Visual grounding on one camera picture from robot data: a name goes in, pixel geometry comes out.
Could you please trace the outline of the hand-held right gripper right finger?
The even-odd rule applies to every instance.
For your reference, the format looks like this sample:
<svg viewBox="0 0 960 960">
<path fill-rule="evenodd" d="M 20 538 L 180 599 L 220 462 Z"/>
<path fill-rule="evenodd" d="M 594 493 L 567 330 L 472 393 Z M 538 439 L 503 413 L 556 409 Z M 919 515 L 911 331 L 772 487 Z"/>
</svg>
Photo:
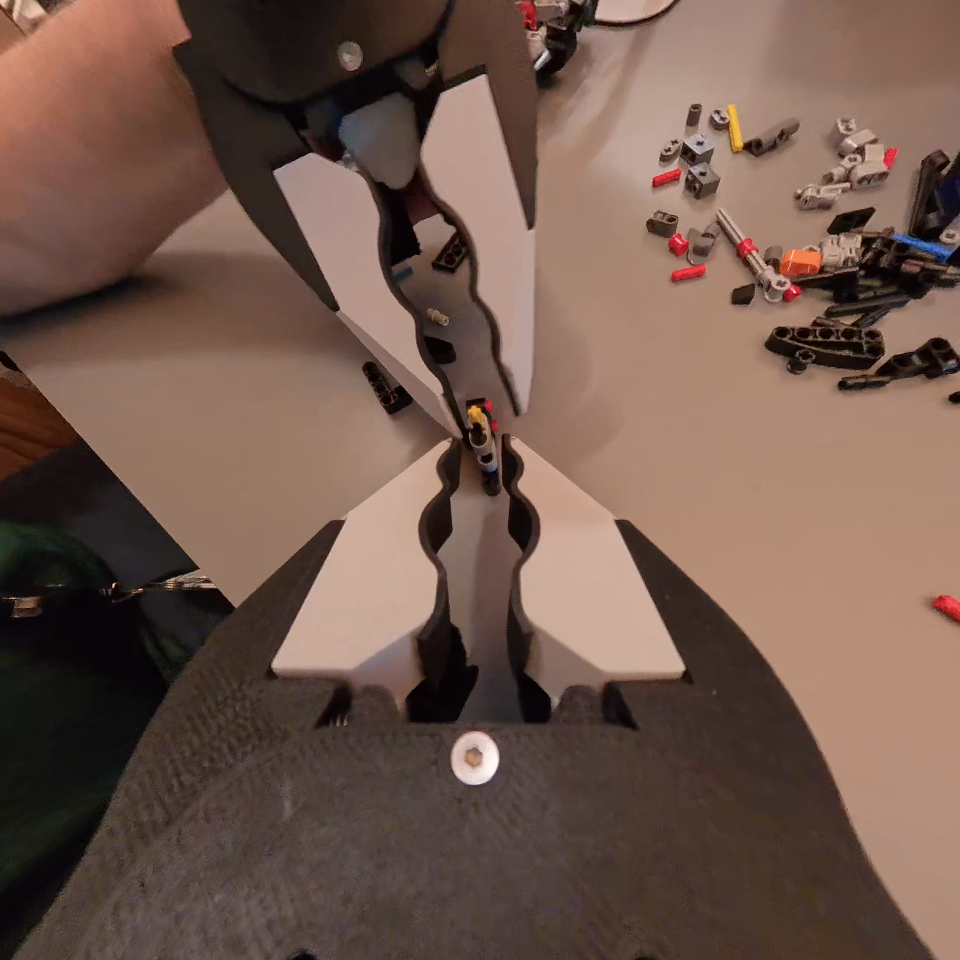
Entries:
<svg viewBox="0 0 960 960">
<path fill-rule="evenodd" d="M 574 687 L 673 682 L 686 672 L 615 516 L 519 438 L 502 438 L 510 573 L 507 649 L 524 718 Z"/>
</svg>

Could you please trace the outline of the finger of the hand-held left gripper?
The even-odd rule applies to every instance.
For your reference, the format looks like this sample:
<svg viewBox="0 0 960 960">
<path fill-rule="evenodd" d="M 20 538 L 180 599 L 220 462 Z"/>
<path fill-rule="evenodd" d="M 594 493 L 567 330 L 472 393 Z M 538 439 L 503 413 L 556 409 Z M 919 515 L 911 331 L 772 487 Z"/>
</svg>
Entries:
<svg viewBox="0 0 960 960">
<path fill-rule="evenodd" d="M 366 177 L 316 153 L 273 172 L 337 303 L 337 316 L 376 362 L 451 436 L 462 434 L 450 385 L 421 351 L 415 310 L 393 280 L 378 197 Z"/>
<path fill-rule="evenodd" d="M 534 373 L 536 230 L 527 223 L 486 73 L 439 94 L 420 159 L 434 196 L 464 229 L 475 297 L 495 326 L 499 364 L 522 416 Z"/>
</svg>

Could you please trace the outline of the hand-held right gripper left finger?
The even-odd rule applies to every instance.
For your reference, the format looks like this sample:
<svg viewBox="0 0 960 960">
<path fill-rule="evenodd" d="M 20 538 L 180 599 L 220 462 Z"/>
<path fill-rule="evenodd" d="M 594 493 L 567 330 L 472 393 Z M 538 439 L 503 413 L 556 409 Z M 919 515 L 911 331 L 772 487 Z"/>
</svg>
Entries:
<svg viewBox="0 0 960 960">
<path fill-rule="evenodd" d="M 453 642 L 439 551 L 460 471 L 460 443 L 442 441 L 335 525 L 274 675 L 382 687 L 400 706 L 422 683 L 441 686 Z"/>
</svg>

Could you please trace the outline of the black lego subassembly red pins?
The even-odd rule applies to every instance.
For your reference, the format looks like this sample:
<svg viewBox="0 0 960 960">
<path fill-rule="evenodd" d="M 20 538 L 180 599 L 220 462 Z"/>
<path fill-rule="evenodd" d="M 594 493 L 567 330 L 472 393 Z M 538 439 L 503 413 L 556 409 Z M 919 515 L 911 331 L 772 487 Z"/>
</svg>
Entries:
<svg viewBox="0 0 960 960">
<path fill-rule="evenodd" d="M 465 402 L 467 442 L 479 458 L 493 459 L 497 452 L 498 425 L 494 418 L 494 405 L 487 397 Z"/>
</svg>

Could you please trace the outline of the person's left forearm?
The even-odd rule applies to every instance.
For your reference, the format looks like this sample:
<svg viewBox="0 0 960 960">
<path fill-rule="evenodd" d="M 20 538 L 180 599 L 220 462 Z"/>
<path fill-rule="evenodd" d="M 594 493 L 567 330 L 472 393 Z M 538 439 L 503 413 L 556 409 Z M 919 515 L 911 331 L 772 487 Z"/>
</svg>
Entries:
<svg viewBox="0 0 960 960">
<path fill-rule="evenodd" d="M 1 62 L 1 314 L 128 277 L 227 189 L 173 1 L 72 2 Z"/>
</svg>

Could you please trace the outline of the partly built lego car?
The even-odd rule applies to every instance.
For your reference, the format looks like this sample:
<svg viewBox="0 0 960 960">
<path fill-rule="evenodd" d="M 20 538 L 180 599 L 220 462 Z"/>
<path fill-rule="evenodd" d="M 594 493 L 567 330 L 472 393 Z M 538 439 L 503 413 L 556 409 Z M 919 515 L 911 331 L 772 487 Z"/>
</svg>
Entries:
<svg viewBox="0 0 960 960">
<path fill-rule="evenodd" d="M 594 23 L 596 1 L 515 1 L 538 82 L 552 78 L 573 58 L 582 29 Z"/>
</svg>

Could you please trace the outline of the scattered loose lego pieces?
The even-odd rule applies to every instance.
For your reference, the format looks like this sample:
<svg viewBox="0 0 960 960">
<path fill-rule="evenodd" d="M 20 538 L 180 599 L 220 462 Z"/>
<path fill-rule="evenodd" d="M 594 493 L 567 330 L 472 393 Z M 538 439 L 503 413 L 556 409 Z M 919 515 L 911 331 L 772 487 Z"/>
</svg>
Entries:
<svg viewBox="0 0 960 960">
<path fill-rule="evenodd" d="M 714 164 L 715 143 L 701 129 L 703 106 L 687 109 L 683 138 L 671 138 L 658 155 L 662 169 L 652 177 L 653 189 L 681 184 L 690 199 L 714 198 L 721 177 Z M 714 109 L 708 126 L 726 134 L 733 154 L 761 159 L 789 144 L 800 120 L 784 119 L 760 134 L 743 135 L 734 103 Z M 819 180 L 793 193 L 798 211 L 829 212 L 848 195 L 884 185 L 899 149 L 887 146 L 852 116 L 838 117 L 828 143 L 836 157 Z M 829 302 L 804 324 L 776 326 L 764 348 L 784 358 L 794 376 L 811 367 L 844 371 L 837 382 L 843 393 L 879 390 L 907 379 L 936 380 L 958 376 L 958 348 L 943 337 L 930 337 L 919 346 L 886 356 L 879 324 L 938 290 L 958 290 L 959 156 L 933 150 L 918 165 L 914 192 L 903 229 L 869 229 L 874 206 L 839 212 L 814 244 L 761 249 L 733 216 L 717 207 L 703 229 L 679 229 L 677 214 L 655 210 L 646 221 L 649 234 L 666 241 L 666 249 L 686 264 L 670 273 L 678 284 L 700 280 L 718 241 L 724 238 L 750 281 L 734 288 L 732 306 L 795 303 L 807 293 L 820 293 Z"/>
</svg>

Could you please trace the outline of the white book stand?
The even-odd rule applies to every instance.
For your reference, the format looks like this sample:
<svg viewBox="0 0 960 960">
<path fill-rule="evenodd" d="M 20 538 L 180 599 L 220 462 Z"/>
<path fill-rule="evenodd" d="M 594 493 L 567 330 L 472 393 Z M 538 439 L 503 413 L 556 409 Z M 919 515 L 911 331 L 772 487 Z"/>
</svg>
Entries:
<svg viewBox="0 0 960 960">
<path fill-rule="evenodd" d="M 677 1 L 609 1 L 596 3 L 594 22 L 602 27 L 624 28 L 637 26 L 658 18 L 677 4 Z"/>
</svg>

